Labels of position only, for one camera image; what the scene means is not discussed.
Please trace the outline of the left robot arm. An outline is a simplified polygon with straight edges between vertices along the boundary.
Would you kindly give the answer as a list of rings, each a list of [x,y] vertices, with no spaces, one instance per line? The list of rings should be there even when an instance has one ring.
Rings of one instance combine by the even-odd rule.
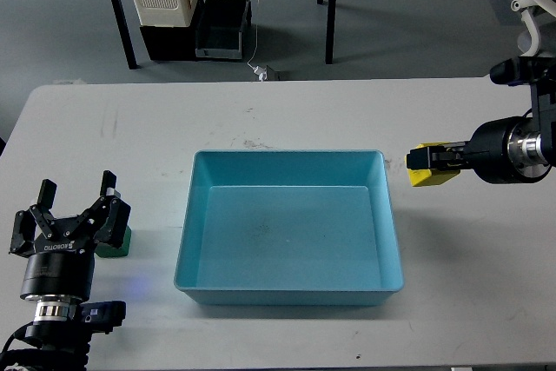
[[[1,351],[3,370],[84,370],[90,341],[122,325],[124,301],[90,301],[95,260],[129,252],[131,207],[103,173],[96,201],[79,215],[51,213],[56,184],[42,182],[38,198],[15,215],[10,252],[26,259],[21,298],[33,301],[31,322],[14,331]]]

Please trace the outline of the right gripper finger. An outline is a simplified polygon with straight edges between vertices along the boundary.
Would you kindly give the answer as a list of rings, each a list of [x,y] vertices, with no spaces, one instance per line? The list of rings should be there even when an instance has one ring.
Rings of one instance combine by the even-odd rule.
[[[411,149],[406,155],[408,169],[464,169],[467,141],[426,142]]]

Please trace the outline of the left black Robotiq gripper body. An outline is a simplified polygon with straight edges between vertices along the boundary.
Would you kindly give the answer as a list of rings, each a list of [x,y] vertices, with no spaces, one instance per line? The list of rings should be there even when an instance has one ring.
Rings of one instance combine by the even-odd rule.
[[[77,301],[90,298],[94,243],[83,218],[71,216],[38,223],[39,234],[25,253],[25,270],[20,297],[36,300],[61,296]]]

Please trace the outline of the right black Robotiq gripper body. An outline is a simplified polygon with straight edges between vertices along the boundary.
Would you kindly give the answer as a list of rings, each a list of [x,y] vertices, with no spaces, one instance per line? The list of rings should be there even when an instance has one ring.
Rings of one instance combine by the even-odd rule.
[[[543,162],[522,154],[522,140],[534,141],[530,118],[512,116],[483,123],[463,148],[467,165],[491,184],[531,184],[543,179]]]

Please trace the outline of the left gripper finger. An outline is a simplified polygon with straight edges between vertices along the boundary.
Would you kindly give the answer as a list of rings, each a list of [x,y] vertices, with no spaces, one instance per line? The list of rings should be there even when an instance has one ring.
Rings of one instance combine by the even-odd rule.
[[[56,184],[44,179],[36,203],[15,215],[10,241],[10,253],[22,257],[47,252],[47,246],[57,232],[52,227],[54,221],[50,209],[56,194]]]
[[[64,237],[73,241],[77,248],[96,250],[99,243],[119,247],[130,212],[131,207],[116,190],[116,175],[104,170],[98,199],[69,220],[69,226],[64,228]]]

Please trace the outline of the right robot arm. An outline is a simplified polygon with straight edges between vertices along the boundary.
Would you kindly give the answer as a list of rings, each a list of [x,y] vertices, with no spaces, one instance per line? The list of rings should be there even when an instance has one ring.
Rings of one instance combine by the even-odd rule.
[[[441,185],[462,170],[491,184],[531,184],[555,167],[555,60],[518,56],[492,67],[490,79],[529,86],[530,109],[483,123],[467,141],[422,143],[410,150],[405,163],[412,186]]]

